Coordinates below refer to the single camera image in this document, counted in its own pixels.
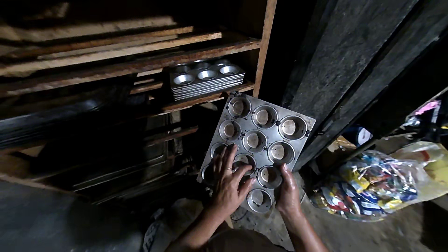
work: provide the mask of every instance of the stack of muffin tins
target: stack of muffin tins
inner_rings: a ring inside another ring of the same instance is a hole
[[[223,59],[178,65],[170,73],[171,91],[174,100],[204,95],[242,84],[245,73],[239,66]]]

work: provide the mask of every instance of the right hand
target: right hand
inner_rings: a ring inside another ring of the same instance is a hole
[[[280,172],[283,177],[283,184],[276,208],[285,215],[301,213],[299,188],[294,175],[288,170],[286,164],[280,166]]]

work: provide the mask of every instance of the hand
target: hand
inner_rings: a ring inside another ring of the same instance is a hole
[[[277,201],[276,208],[280,213],[287,216],[301,213],[299,188],[294,175],[288,170],[286,164],[280,166],[280,172],[283,176],[283,184],[281,185],[280,198]]]
[[[251,178],[240,186],[244,173],[252,169],[251,165],[242,165],[232,173],[233,159],[237,149],[238,146],[232,144],[228,148],[224,148],[221,155],[214,160],[213,170],[217,174],[218,180],[209,211],[222,220],[230,216],[241,205],[255,182],[255,179]]]

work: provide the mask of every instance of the colorful plastic wrappers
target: colorful plastic wrappers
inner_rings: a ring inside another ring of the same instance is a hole
[[[315,207],[347,219],[380,221],[446,194],[446,174],[448,152],[440,144],[417,142],[391,156],[367,150],[330,175],[310,199]]]

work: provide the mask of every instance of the muffin tin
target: muffin tin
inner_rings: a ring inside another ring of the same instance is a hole
[[[243,179],[256,178],[242,207],[267,213],[274,190],[283,179],[279,166],[292,170],[316,120],[240,92],[231,92],[221,114],[197,181],[212,187],[212,158],[233,143],[238,145],[234,168],[251,164]]]
[[[174,100],[191,98],[243,83],[245,71],[228,60],[178,65],[170,72]]]

